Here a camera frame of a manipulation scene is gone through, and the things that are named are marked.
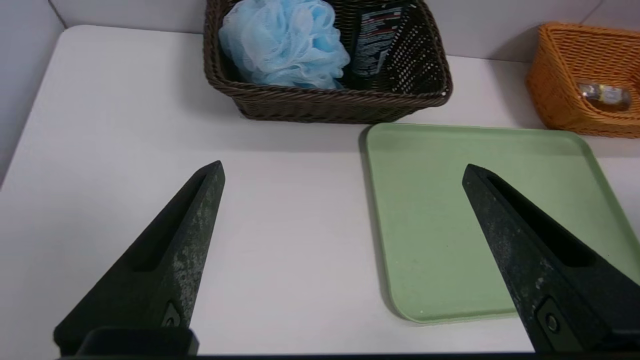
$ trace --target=screw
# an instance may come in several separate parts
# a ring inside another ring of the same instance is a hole
[[[553,332],[554,334],[557,334],[560,331],[560,323],[552,313],[547,314],[547,317],[545,318],[545,320],[547,321],[547,328],[551,332]]]

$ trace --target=basket rim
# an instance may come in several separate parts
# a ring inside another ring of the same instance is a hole
[[[601,28],[598,26],[588,26],[588,25],[582,25],[582,24],[571,24],[567,22],[548,22],[546,24],[542,24],[538,30],[540,37],[545,37],[547,39],[547,43],[551,47],[550,50],[556,55],[556,56],[553,56],[553,59],[556,61],[557,65],[560,66],[560,69],[561,69],[560,75],[564,78],[563,83],[566,85],[571,84],[569,86],[571,86],[572,92],[575,94],[575,97],[572,97],[572,102],[574,103],[574,105],[576,105],[580,111],[587,114],[587,116],[589,116],[594,121],[608,123],[609,120],[611,119],[618,119],[618,121],[622,120],[627,124],[619,124],[616,122],[615,123],[616,125],[633,126],[634,124],[631,124],[631,122],[637,122],[638,120],[640,120],[640,114],[632,113],[632,112],[613,113],[608,111],[602,111],[594,107],[592,104],[588,103],[587,101],[585,101],[579,95],[580,92],[579,92],[578,84],[575,81],[571,71],[569,70],[569,66],[564,60],[564,56],[562,56],[558,43],[556,42],[556,36],[554,32],[559,30],[563,30],[563,31],[568,30],[568,31],[574,31],[578,33],[597,33],[597,34],[605,33],[606,35],[624,36],[624,37],[630,37],[638,40],[640,40],[640,32],[620,30],[620,29]]]
[[[207,8],[205,11],[204,26],[204,67],[209,83],[216,87],[219,91],[236,98],[240,101],[292,101],[292,102],[317,102],[317,103],[349,103],[353,105],[369,105],[369,106],[412,106],[412,107],[435,107],[445,104],[453,93],[453,81],[449,64],[447,62],[442,38],[437,31],[437,26],[433,18],[433,14],[429,11],[426,4],[418,0],[418,8],[428,18],[431,25],[428,31],[431,33],[431,41],[433,47],[437,51],[437,60],[440,70],[444,73],[442,86],[436,92],[425,92],[421,94],[396,94],[391,92],[381,92],[377,90],[354,90],[354,89],[320,89],[320,88],[301,88],[297,86],[280,86],[280,85],[257,85],[253,83],[243,83],[240,81],[232,81],[224,77],[220,67],[220,58],[222,49],[218,40],[218,29],[216,24],[211,24],[210,19],[216,19],[218,16],[224,16],[216,11],[214,3],[218,0],[207,0]],[[251,91],[250,97],[243,96],[243,92]],[[291,95],[299,95],[297,99],[291,99]],[[262,96],[263,99],[256,99],[256,96]]]

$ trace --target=wicker basket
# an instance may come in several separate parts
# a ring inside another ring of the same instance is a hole
[[[580,95],[578,79],[627,88],[630,109],[613,113],[593,107]],[[640,33],[542,25],[527,87],[538,115],[551,129],[640,138]]]
[[[351,48],[359,9],[397,0],[329,0],[340,40]],[[422,0],[407,7],[383,68],[371,90],[323,90],[254,85],[241,81],[220,48],[218,29],[237,0],[207,0],[204,66],[209,83],[230,96],[250,119],[377,124],[419,109],[441,106],[452,92],[440,34]],[[349,83],[343,83],[346,89]]]

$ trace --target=orange wicker basket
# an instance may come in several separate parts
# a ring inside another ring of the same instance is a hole
[[[580,95],[578,79],[626,88],[631,107],[617,113],[596,109]],[[550,129],[640,138],[640,33],[544,24],[527,87]]]

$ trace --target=white wall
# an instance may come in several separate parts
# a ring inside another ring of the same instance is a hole
[[[206,0],[52,0],[67,25],[202,32]],[[548,21],[640,28],[640,0],[426,0],[450,55],[531,61]]]
[[[0,0],[0,183],[63,30],[47,0]]]

